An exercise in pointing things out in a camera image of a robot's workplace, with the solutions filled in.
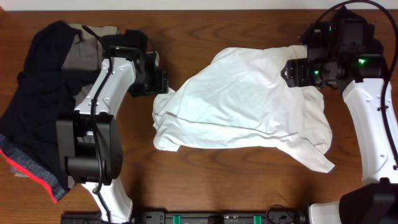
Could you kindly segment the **white t-shirt with green logo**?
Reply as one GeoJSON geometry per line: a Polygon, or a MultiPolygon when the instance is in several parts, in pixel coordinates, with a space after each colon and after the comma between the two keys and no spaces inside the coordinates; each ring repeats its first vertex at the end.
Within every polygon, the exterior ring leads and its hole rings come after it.
{"type": "Polygon", "coordinates": [[[306,56],[301,45],[220,51],[178,90],[155,98],[155,148],[275,147],[310,170],[331,171],[323,95],[290,88],[280,75],[288,60],[306,56]]]}

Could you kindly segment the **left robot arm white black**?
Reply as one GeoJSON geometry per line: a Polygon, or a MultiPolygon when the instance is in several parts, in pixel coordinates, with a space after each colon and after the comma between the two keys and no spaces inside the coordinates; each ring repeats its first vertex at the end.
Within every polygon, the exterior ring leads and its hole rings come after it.
{"type": "Polygon", "coordinates": [[[119,175],[123,147],[116,115],[126,93],[133,97],[166,94],[169,79],[158,68],[159,54],[140,30],[97,36],[104,50],[101,71],[85,99],[56,122],[60,167],[91,192],[100,211],[69,213],[62,223],[139,223],[119,175]]]}

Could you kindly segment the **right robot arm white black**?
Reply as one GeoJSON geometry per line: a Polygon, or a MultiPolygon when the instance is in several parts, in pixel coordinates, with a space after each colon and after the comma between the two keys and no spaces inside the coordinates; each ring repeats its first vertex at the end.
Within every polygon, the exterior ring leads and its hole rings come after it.
{"type": "Polygon", "coordinates": [[[337,202],[314,203],[297,223],[397,222],[397,120],[387,64],[374,26],[339,3],[301,36],[307,56],[289,60],[281,77],[293,87],[338,90],[351,114],[362,162],[362,187],[337,202]]]}

